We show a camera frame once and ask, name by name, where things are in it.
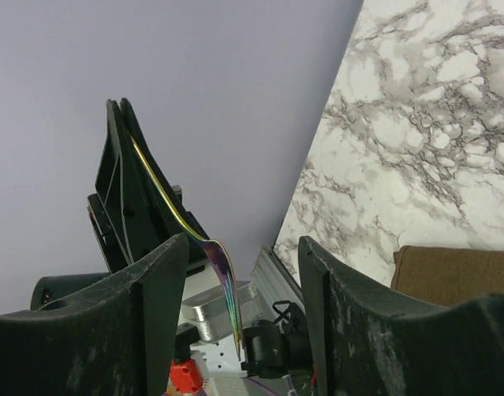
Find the aluminium rail frame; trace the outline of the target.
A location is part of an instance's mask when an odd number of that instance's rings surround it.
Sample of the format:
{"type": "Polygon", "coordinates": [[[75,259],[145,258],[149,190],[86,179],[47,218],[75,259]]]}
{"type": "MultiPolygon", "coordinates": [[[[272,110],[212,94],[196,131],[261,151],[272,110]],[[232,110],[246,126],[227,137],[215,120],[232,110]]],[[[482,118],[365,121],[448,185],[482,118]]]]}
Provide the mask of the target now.
{"type": "Polygon", "coordinates": [[[262,247],[252,270],[252,281],[255,284],[265,309],[274,316],[272,305],[281,300],[295,303],[304,311],[304,300],[298,284],[286,270],[270,247],[262,247]]]}

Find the brown cloth napkin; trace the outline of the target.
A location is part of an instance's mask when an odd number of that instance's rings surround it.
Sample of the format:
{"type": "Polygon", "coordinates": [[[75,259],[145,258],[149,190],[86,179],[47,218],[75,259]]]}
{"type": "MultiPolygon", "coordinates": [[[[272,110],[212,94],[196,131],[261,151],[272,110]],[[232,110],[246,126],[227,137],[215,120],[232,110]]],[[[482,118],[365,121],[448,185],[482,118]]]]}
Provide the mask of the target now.
{"type": "Polygon", "coordinates": [[[393,254],[391,289],[445,307],[504,294],[504,252],[404,246],[393,254]]]}

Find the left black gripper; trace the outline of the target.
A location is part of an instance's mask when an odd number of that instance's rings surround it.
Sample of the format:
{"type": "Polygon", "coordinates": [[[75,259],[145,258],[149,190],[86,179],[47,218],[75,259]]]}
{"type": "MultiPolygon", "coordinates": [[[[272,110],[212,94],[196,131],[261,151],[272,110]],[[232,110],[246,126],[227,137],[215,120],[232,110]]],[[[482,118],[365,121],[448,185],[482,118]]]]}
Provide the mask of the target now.
{"type": "Polygon", "coordinates": [[[122,98],[119,107],[117,101],[109,99],[106,102],[106,142],[97,172],[96,193],[87,198],[87,210],[98,245],[111,273],[135,263],[173,235],[183,232],[182,226],[135,149],[135,144],[179,214],[186,215],[188,219],[187,211],[148,148],[130,101],[122,98]],[[125,122],[128,132],[139,189],[144,197],[144,202],[135,205],[130,202],[121,203],[122,121],[125,122]]]}

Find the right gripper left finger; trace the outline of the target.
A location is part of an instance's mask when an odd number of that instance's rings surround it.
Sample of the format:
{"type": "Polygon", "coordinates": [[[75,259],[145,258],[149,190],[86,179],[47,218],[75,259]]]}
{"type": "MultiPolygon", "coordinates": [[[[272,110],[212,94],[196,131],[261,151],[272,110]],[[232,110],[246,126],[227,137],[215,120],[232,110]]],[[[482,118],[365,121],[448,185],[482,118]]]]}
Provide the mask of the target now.
{"type": "Polygon", "coordinates": [[[0,395],[161,395],[189,257],[174,236],[36,311],[0,315],[0,395]]]}

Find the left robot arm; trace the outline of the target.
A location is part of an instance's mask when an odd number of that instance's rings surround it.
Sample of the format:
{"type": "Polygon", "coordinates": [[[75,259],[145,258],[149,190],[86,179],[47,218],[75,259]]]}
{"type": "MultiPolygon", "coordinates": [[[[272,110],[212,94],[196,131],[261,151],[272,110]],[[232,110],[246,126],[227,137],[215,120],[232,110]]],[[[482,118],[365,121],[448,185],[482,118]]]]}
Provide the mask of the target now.
{"type": "Polygon", "coordinates": [[[0,395],[161,395],[215,375],[311,370],[302,311],[234,330],[242,285],[183,207],[127,100],[106,103],[107,136],[88,199],[108,272],[48,276],[28,310],[0,315],[0,395]]]}

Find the copper iridescent fork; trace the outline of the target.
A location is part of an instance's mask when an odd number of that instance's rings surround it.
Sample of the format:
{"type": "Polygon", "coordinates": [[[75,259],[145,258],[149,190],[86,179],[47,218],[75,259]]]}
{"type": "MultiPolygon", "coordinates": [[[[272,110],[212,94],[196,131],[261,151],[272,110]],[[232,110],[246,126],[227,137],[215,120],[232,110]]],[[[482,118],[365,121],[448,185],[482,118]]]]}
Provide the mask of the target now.
{"type": "Polygon", "coordinates": [[[171,211],[175,220],[179,223],[182,230],[192,237],[193,240],[202,248],[207,256],[211,266],[219,278],[220,284],[224,290],[224,296],[228,308],[228,316],[233,329],[233,339],[237,358],[239,361],[243,358],[243,321],[241,309],[238,303],[238,292],[236,288],[236,280],[234,276],[233,264],[230,256],[224,245],[216,239],[204,238],[195,231],[180,214],[178,208],[173,204],[170,195],[164,190],[162,183],[158,180],[156,172],[152,169],[148,159],[142,152],[138,143],[133,137],[130,140],[134,146],[134,150],[139,158],[139,161],[144,166],[144,169],[149,175],[150,180],[163,198],[168,209],[171,211]]]}

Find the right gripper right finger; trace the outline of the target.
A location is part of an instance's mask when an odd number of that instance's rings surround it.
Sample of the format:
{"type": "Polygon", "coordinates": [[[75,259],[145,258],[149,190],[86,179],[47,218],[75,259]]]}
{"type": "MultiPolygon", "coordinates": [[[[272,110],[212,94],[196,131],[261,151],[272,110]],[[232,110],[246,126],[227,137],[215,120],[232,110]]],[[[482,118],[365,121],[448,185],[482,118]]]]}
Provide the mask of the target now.
{"type": "Polygon", "coordinates": [[[321,395],[504,395],[504,295],[453,308],[401,294],[299,240],[321,395]]]}

